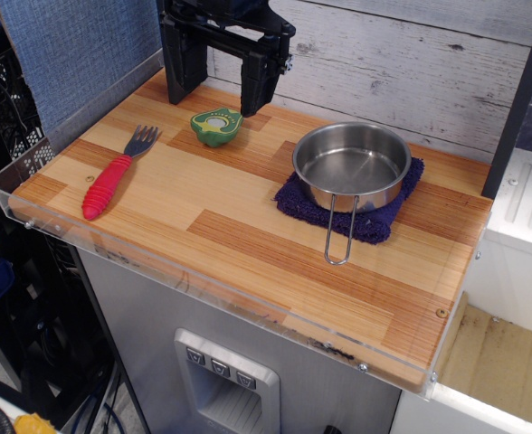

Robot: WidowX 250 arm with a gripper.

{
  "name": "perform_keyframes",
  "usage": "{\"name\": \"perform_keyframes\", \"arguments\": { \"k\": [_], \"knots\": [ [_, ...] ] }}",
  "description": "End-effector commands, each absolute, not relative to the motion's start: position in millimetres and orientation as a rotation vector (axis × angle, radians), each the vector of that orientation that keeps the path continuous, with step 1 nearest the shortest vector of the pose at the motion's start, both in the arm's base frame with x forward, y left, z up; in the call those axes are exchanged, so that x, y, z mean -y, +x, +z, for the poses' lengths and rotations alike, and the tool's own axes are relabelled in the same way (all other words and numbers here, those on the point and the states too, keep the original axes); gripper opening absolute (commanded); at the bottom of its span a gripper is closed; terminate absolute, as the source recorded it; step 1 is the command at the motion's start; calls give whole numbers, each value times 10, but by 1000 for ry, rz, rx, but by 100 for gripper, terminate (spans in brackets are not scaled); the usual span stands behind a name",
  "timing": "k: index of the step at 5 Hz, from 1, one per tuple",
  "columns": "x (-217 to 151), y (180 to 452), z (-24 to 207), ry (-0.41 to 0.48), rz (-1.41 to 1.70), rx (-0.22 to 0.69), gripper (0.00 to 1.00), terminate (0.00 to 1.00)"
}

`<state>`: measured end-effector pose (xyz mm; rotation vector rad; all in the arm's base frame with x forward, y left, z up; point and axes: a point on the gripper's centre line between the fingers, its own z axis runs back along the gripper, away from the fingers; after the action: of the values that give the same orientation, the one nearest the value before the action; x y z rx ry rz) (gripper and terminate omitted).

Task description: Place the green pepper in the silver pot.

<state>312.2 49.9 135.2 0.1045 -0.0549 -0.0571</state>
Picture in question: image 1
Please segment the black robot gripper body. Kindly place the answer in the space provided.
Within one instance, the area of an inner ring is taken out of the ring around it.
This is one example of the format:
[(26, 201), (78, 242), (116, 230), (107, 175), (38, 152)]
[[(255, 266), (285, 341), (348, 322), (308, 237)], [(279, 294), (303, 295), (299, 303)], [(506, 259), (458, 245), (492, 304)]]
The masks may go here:
[(195, 27), (207, 48), (240, 59), (250, 51), (275, 50), (280, 74), (291, 69), (290, 38), (296, 29), (267, 1), (165, 1), (163, 18), (166, 14)]

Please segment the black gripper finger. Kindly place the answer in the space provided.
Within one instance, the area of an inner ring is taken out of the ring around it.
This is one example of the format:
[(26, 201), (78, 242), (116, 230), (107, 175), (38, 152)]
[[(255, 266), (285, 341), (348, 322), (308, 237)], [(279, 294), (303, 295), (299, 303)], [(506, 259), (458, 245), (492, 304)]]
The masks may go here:
[(178, 104), (207, 78), (207, 45), (195, 27), (166, 14), (161, 22), (168, 98)]
[(279, 56), (275, 50), (250, 51), (242, 58), (241, 113), (254, 116), (269, 104), (280, 76)]

